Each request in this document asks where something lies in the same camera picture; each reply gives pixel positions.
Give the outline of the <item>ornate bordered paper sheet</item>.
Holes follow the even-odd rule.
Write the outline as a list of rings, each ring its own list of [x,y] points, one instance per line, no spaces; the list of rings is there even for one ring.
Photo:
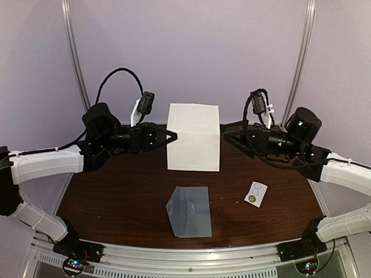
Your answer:
[[[219,106],[171,103],[166,129],[177,134],[167,145],[168,170],[220,171]]]

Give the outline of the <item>grey-blue envelope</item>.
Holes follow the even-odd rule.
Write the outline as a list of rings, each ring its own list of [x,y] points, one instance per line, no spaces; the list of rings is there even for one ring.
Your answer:
[[[206,186],[177,186],[166,204],[175,237],[212,237],[209,191]]]

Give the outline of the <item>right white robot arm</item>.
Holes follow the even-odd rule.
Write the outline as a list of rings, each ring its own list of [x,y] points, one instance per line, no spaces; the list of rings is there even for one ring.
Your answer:
[[[370,195],[370,166],[344,158],[312,143],[322,125],[309,109],[299,107],[285,130],[247,119],[228,124],[223,138],[251,158],[281,170],[296,170],[315,182],[341,185]]]

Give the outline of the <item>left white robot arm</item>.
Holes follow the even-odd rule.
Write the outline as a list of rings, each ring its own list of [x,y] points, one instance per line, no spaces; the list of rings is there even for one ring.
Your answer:
[[[72,228],[59,217],[26,202],[19,193],[21,183],[66,173],[87,173],[101,169],[116,149],[123,153],[150,152],[177,140],[175,132],[155,123],[125,126],[106,103],[92,106],[82,117],[83,140],[63,147],[34,151],[9,151],[1,147],[1,215],[17,218],[52,240],[71,257],[83,252],[83,244]]]

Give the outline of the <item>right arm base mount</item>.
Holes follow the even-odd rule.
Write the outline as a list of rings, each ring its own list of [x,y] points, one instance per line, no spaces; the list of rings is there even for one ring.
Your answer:
[[[281,262],[294,261],[301,275],[314,275],[319,271],[318,255],[327,250],[314,230],[307,229],[299,240],[281,243],[277,247]]]

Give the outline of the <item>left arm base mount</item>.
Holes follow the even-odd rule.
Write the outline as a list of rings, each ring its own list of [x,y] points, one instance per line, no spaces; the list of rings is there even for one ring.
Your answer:
[[[103,245],[81,240],[70,221],[65,218],[62,221],[67,226],[67,235],[60,241],[51,238],[48,241],[53,244],[55,253],[66,257],[62,263],[63,272],[69,277],[76,277],[89,266],[89,262],[100,262]]]

